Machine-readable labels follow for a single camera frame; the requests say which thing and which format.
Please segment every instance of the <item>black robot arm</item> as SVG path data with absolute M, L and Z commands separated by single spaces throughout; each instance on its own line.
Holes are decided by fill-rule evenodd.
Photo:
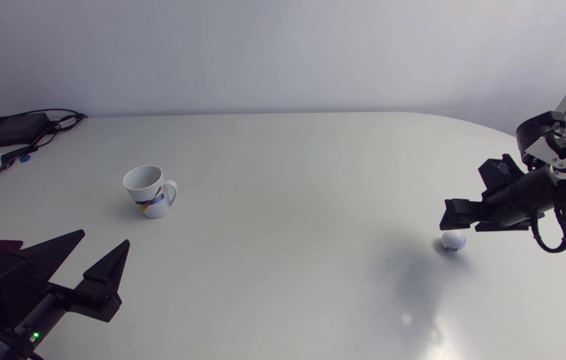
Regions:
M 34 349 L 66 312 L 106 322 L 116 314 L 129 240 L 85 271 L 76 289 L 49 282 L 84 235 L 78 230 L 30 248 L 0 253 L 0 360 L 38 357 Z
M 516 166 L 510 155 L 488 159 L 479 167 L 486 190 L 481 201 L 452 198 L 445 200 L 441 230 L 477 231 L 528 230 L 541 248 L 550 253 L 566 249 L 566 133 L 562 114 L 550 111 L 525 121 L 516 131 L 518 146 L 527 173 Z M 561 244 L 546 246 L 537 220 L 554 209 L 562 228 Z

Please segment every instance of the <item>white table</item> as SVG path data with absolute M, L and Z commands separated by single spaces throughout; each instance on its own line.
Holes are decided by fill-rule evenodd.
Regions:
M 68 287 L 131 241 L 118 314 L 68 313 L 47 360 L 566 359 L 566 251 L 433 246 L 443 200 L 478 200 L 502 153 L 514 137 L 405 112 L 91 118 L 0 175 L 0 239 L 84 229 Z M 122 186 L 143 164 L 178 183 L 164 218 Z

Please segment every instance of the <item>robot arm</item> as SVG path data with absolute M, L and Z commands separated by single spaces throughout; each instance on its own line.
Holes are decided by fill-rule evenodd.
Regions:
M 477 231 L 528 230 L 541 248 L 550 253 L 566 249 L 566 129 L 560 112 L 550 111 L 525 121 L 516 130 L 521 159 L 527 173 L 521 171 L 508 154 L 488 159 L 479 173 L 486 190 L 480 202 L 466 199 L 445 200 L 441 230 L 466 229 L 479 222 Z M 546 246 L 538 231 L 537 220 L 554 209 L 562 228 L 561 244 Z
M 566 180 L 566 130 L 559 112 L 550 111 L 524 122 L 516 130 L 516 137 L 528 167 L 550 166 L 557 182 Z

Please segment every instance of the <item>black power adapter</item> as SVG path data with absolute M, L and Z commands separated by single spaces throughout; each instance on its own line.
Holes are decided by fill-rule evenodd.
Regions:
M 0 117 L 0 146 L 31 144 L 49 129 L 51 121 L 44 112 Z

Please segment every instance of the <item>black cable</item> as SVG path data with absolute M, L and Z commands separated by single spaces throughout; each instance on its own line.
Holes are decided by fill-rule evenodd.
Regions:
M 566 249 L 566 212 L 565 210 L 554 209 L 554 213 L 556 214 L 556 220 L 558 221 L 559 226 L 561 226 L 563 233 L 561 244 L 555 248 L 549 248 L 543 242 L 543 239 L 538 232 L 538 215 L 534 213 L 532 214 L 532 216 L 530 216 L 530 226 L 532 227 L 532 234 L 534 235 L 534 239 L 536 239 L 536 243 L 541 247 L 541 249 L 552 254 L 561 253 Z
M 61 120 L 59 120 L 59 121 L 53 121 L 52 126 L 48 127 L 46 130 L 44 130 L 40 134 L 40 136 L 38 136 L 34 141 L 32 141 L 32 143 L 29 144 L 29 146 L 23 148 L 23 150 L 20 153 L 18 153 L 17 155 L 15 155 L 12 160 L 6 161 L 3 164 L 3 166 L 0 167 L 0 173 L 3 170 L 6 170 L 7 168 L 9 168 L 13 164 L 13 161 L 15 161 L 17 158 L 22 157 L 22 156 L 26 155 L 27 153 L 29 153 L 29 150 L 31 150 L 31 148 L 33 148 L 33 146 L 36 146 L 38 144 L 38 142 L 40 142 L 40 140 L 45 135 L 54 134 L 54 136 L 52 136 L 52 138 L 49 139 L 49 141 L 45 142 L 43 144 L 43 146 L 49 144 L 54 139 L 54 137 L 56 137 L 58 132 L 66 132 L 68 130 L 71 130 L 76 125 L 78 125 L 78 123 L 80 123 L 83 119 L 88 117 L 88 116 L 86 116 L 86 114 L 83 114 L 81 112 L 77 112 L 75 110 L 70 110 L 70 109 L 62 109 L 62 108 L 39 109 L 39 110 L 21 112 L 20 114 L 14 114 L 14 115 L 11 115 L 9 117 L 23 116 L 23 115 L 26 115 L 26 114 L 33 114 L 33 113 L 39 113 L 39 112 L 50 112 L 50 111 L 71 112 L 72 114 L 61 118 Z M 71 125 L 65 126 L 65 127 L 60 126 L 60 123 L 63 123 L 64 121 L 68 121 L 72 118 L 75 118 L 74 123 L 72 123 Z
M 38 145 L 38 148 L 42 148 L 43 146 L 45 146 L 45 145 L 49 144 L 50 142 L 52 142 L 52 140 L 53 140 L 53 139 L 56 137 L 56 135 L 58 135 L 59 133 L 60 133 L 60 127 L 57 126 L 57 127 L 56 127 L 56 131 L 54 132 L 54 135 L 52 135 L 52 137 L 51 137 L 48 141 L 46 141 L 46 142 L 44 142 L 44 143 Z
M 0 173 L 1 173 L 3 170 L 5 170 L 5 169 L 7 169 L 8 167 L 10 167 L 10 166 L 13 164 L 13 161 L 14 161 L 15 159 L 18 159 L 19 157 L 22 157 L 23 155 L 25 155 L 26 153 L 28 153 L 28 152 L 29 152 L 29 149 L 33 148 L 33 146 L 35 146 L 36 143 L 38 143 L 45 135 L 47 135 L 47 132 L 48 132 L 49 130 L 51 130 L 54 126 L 48 128 L 48 129 L 46 129 L 44 132 L 42 132 L 34 141 L 32 141 L 31 144 L 29 144 L 28 146 L 26 146 L 25 148 L 23 148 L 23 150 L 22 150 L 20 153 L 18 153 L 17 155 L 15 155 L 15 156 L 13 157 L 13 159 L 11 159 L 11 160 L 9 160 L 9 161 L 6 161 L 6 162 L 0 167 Z

